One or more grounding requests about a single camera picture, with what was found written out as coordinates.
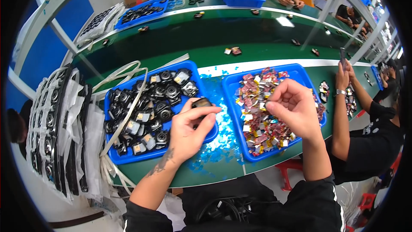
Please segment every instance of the red stool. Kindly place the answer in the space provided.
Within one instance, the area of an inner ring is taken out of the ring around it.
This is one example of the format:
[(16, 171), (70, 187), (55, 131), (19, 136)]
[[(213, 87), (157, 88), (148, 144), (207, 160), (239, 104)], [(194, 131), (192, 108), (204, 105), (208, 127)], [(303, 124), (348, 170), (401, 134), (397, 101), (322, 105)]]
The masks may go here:
[(350, 227), (348, 225), (346, 225), (346, 231), (345, 232), (354, 232), (355, 230), (353, 229), (353, 227)]
[(402, 152), (399, 152), (398, 157), (396, 158), (395, 162), (391, 166), (391, 168), (394, 171), (393, 174), (395, 174), (396, 171), (398, 170), (398, 166), (399, 166), (399, 162), (400, 162), (401, 157), (402, 157)]
[(285, 183), (285, 187), (282, 188), (283, 191), (291, 191), (292, 187), (291, 184), (289, 183), (289, 177), (288, 177), (288, 168), (293, 168), (293, 169), (298, 169), (300, 171), (303, 171), (303, 164), (301, 159), (289, 159), (285, 162), (279, 163), (275, 165), (275, 167), (279, 168), (281, 171), (281, 174), (283, 176), (283, 181)]
[(362, 195), (362, 201), (359, 204), (359, 209), (370, 209), (373, 206), (373, 201), (375, 200), (376, 194), (367, 194)]

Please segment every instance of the smartphone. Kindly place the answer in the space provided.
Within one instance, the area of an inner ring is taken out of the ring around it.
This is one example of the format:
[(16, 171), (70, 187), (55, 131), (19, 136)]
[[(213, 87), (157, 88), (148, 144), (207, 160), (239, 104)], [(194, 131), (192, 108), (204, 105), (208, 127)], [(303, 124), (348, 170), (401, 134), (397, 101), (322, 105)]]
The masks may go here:
[(343, 73), (346, 71), (345, 48), (340, 48), (340, 63), (342, 64)]

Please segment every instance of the arm tattoo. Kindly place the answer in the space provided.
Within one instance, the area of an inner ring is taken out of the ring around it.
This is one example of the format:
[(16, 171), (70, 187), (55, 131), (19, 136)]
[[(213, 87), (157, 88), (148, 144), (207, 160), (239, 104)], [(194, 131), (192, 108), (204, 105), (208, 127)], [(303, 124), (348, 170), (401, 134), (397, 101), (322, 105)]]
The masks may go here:
[(157, 165), (152, 168), (152, 170), (149, 171), (149, 173), (146, 175), (146, 177), (150, 177), (154, 173), (159, 173), (163, 171), (166, 167), (166, 163), (168, 160), (171, 160), (173, 158), (173, 151), (174, 148), (169, 148), (163, 155), (163, 157), (160, 159), (160, 161), (157, 163)]

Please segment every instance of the wristwatch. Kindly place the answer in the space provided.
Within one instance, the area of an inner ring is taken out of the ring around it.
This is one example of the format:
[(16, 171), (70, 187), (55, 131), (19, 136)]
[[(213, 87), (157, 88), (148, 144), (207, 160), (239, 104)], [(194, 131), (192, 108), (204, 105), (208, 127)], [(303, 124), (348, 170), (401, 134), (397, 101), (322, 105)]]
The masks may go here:
[(346, 91), (336, 89), (336, 95), (338, 95), (338, 94), (343, 94), (343, 95), (346, 95)]

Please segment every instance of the green workbench surface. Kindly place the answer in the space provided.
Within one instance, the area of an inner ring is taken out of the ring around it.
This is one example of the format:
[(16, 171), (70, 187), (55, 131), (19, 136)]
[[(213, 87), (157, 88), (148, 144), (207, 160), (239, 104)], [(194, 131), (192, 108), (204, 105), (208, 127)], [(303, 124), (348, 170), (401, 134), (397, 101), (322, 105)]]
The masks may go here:
[[(294, 27), (282, 26), (276, 19), (285, 17), (286, 14), (269, 10), (261, 10), (260, 15), (255, 16), (249, 9), (211, 8), (204, 10), (205, 15), (202, 18), (194, 19), (194, 13), (199, 12), (197, 7), (222, 6), (224, 3), (222, 0), (205, 0), (199, 6), (188, 6), (188, 1), (184, 0), (184, 5), (171, 10), (186, 9), (187, 11), (166, 14), (162, 18), (113, 33), (107, 37), (109, 43), (103, 46), (97, 42), (91, 50), (81, 51), (75, 56), (73, 64), (79, 68), (86, 82), (92, 85), (96, 85), (113, 71), (133, 60), (140, 60), (142, 67), (153, 70), (186, 53), (198, 68), (282, 59), (308, 61), (310, 64), (306, 66), (311, 66), (313, 59), (324, 62), (339, 59), (339, 48), (350, 39), (346, 34), (338, 34), (331, 27), (331, 34), (327, 35), (323, 24), (296, 15), (291, 19)], [(319, 11), (315, 8), (305, 6), (302, 10), (287, 9), (276, 0), (267, 0), (263, 8), (291, 11), (311, 18), (319, 16)], [(352, 32), (337, 19), (330, 18), (326, 20), (327, 23)], [(145, 25), (148, 25), (150, 30), (138, 33), (138, 29)], [(299, 40), (301, 46), (293, 45), (291, 39)], [(231, 46), (239, 46), (242, 54), (236, 57), (225, 55), (224, 49)], [(353, 55), (359, 47), (360, 44), (355, 40), (346, 50)], [(319, 50), (319, 57), (312, 54), (312, 48)], [(337, 67), (328, 64), (313, 65), (316, 67), (305, 69), (315, 87), (326, 80), (330, 85), (330, 91), (333, 92)], [(372, 82), (376, 84), (370, 67), (354, 66), (353, 68), (364, 88), (371, 96), (375, 96), (378, 92), (377, 85), (370, 86), (363, 75), (363, 72), (367, 71)], [(220, 77), (202, 78), (208, 88), (207, 96), (212, 102), (220, 102), (223, 107), (223, 112), (217, 117), (219, 136), (213, 142), (203, 145), (197, 155), (182, 165), (171, 187), (203, 185), (237, 178), (276, 165), (301, 153), (301, 143), (297, 143), (286, 151), (260, 162), (251, 163), (244, 160), (237, 143), (242, 138), (237, 138), (231, 131), (233, 126), (222, 98), (220, 79)], [(111, 88), (118, 82), (119, 80), (112, 81), (102, 86), (100, 90)], [(327, 123), (322, 128), (324, 138), (332, 134), (333, 97), (329, 97), (326, 108)], [(157, 158), (123, 164), (118, 168), (134, 183), (138, 183), (158, 160)], [(118, 178), (114, 178), (114, 182), (117, 185), (121, 184)]]
[[(200, 61), (201, 59), (195, 60), (197, 64), (199, 64)], [(374, 80), (374, 76), (370, 76), (372, 79), (371, 82), (374, 83), (374, 85), (371, 86), (363, 75), (365, 71), (371, 73), (370, 67), (354, 66), (353, 69), (363, 88), (365, 88), (372, 97), (375, 96), (379, 89), (376, 85), (376, 80)], [(336, 90), (334, 81), (337, 66), (306, 67), (305, 70), (315, 87), (317, 87), (323, 80), (326, 80), (329, 83), (330, 91), (333, 92)], [(202, 78), (202, 80), (208, 88), (208, 97), (211, 98), (212, 102), (214, 99), (219, 100), (223, 93), (220, 85), (221, 78), (206, 77)], [(170, 187), (203, 185), (237, 178), (276, 165), (302, 153), (301, 142), (299, 142), (287, 148), (286, 151), (270, 156), (259, 162), (249, 162), (244, 160), (242, 152), (239, 149), (239, 144), (236, 142), (242, 138), (237, 138), (232, 134), (233, 132), (229, 132), (230, 135), (227, 137), (228, 131), (232, 130), (231, 119), (227, 114), (227, 108), (224, 103), (221, 106), (223, 106), (223, 112), (218, 115), (217, 121), (219, 123), (220, 135), (224, 133), (225, 136), (218, 136), (213, 142), (203, 145), (197, 155), (183, 163), (176, 173)], [(322, 135), (326, 139), (332, 135), (333, 109), (335, 106), (334, 97), (329, 97), (328, 103), (326, 103), (325, 106), (327, 109), (327, 123), (322, 127)], [(360, 111), (361, 107), (358, 105), (358, 111), (355, 115)], [(119, 165), (118, 168), (134, 183), (138, 183), (158, 161), (159, 158), (150, 159)], [(121, 185), (118, 178), (114, 179), (114, 183)]]

